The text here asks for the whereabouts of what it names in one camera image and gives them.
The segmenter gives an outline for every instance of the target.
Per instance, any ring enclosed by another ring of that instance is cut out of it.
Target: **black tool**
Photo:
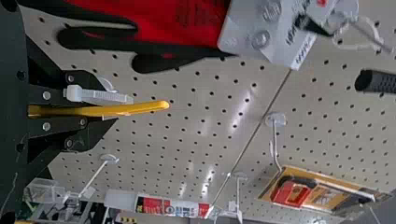
[[[376,70],[361,70],[355,82],[356,91],[396,93],[396,75]]]

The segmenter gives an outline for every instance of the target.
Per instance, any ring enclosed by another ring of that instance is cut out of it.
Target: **hanging merchandise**
[[[396,94],[396,74],[372,69],[361,70],[355,81],[356,91]]]
[[[366,22],[371,35],[361,27]],[[368,43],[339,45],[336,39],[354,27],[369,39]],[[312,48],[317,35],[329,37],[339,49],[384,50],[375,24],[359,16],[358,0],[233,0],[219,39],[225,52],[266,59],[298,70]]]
[[[233,177],[236,180],[236,201],[228,202],[228,211],[223,210],[218,206],[211,205],[205,215],[205,219],[212,220],[214,224],[217,223],[220,217],[231,217],[236,218],[239,224],[243,224],[242,211],[240,207],[240,183],[241,181],[247,181],[248,177],[242,172],[228,173],[228,177]]]
[[[133,51],[141,74],[176,69],[206,57],[227,57],[218,49],[230,0],[21,0],[57,17],[75,20],[56,37],[67,49]]]
[[[219,39],[226,52],[268,60],[298,70],[317,35],[294,22],[307,14],[318,24],[329,18],[336,0],[233,0]]]
[[[317,36],[339,49],[384,50],[374,23],[359,16],[359,0],[42,0],[24,7],[75,20],[60,28],[58,42],[73,50],[133,51],[141,74],[177,69],[203,58],[247,56],[298,70]],[[361,28],[368,23],[373,34]],[[338,45],[354,27],[369,39]]]
[[[281,166],[277,160],[276,128],[286,125],[286,117],[270,114],[266,124],[273,128],[270,151],[278,172],[259,196],[259,200],[293,209],[305,209],[336,217],[356,219],[363,207],[388,200],[391,195],[332,176],[305,169]]]

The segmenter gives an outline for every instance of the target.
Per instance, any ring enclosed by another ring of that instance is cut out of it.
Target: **black grip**
[[[361,70],[355,90],[363,92],[396,93],[396,75],[375,70]]]

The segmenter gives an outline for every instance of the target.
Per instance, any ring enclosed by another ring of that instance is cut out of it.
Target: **screw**
[[[43,92],[43,98],[44,98],[44,100],[49,100],[50,99],[50,92],[49,91],[44,91]]]
[[[67,81],[69,81],[70,83],[74,82],[74,77],[73,76],[68,76],[67,77]]]
[[[81,119],[79,121],[79,125],[84,126],[87,123],[87,121],[85,119]]]
[[[73,146],[73,141],[72,140],[66,140],[66,147],[72,147]]]
[[[264,49],[267,47],[269,39],[270,34],[267,31],[261,31],[253,36],[251,45],[256,50]]]
[[[26,79],[26,73],[23,72],[23,71],[18,71],[18,73],[17,73],[17,78],[18,78],[20,81],[24,81],[24,80]]]
[[[50,123],[48,123],[48,122],[45,122],[44,124],[43,124],[43,130],[44,131],[49,131],[50,130]]]

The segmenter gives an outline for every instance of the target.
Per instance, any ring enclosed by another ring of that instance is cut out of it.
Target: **pegboard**
[[[361,0],[361,14],[377,21],[396,45],[394,1]],[[100,166],[99,156],[120,158],[93,182],[93,200],[107,189],[146,192],[212,203],[265,112],[286,113],[279,131],[279,161],[384,191],[396,187],[395,98],[362,94],[353,83],[362,68],[396,71],[394,56],[348,52],[319,39],[298,72],[245,58],[203,60],[180,69],[142,76],[131,66],[132,52],[68,50],[57,44],[61,27],[86,24],[22,9],[26,33],[63,70],[87,70],[107,78],[136,102],[167,100],[171,108],[121,118],[95,149],[61,154],[49,166],[61,185],[80,191]],[[343,44],[351,36],[340,39]],[[281,83],[284,87],[277,94]],[[276,223],[339,223],[340,218],[281,208],[256,200],[276,172],[269,155],[271,130],[259,129],[236,170],[248,175],[241,188],[245,217]],[[235,195],[230,180],[219,198],[226,207]]]

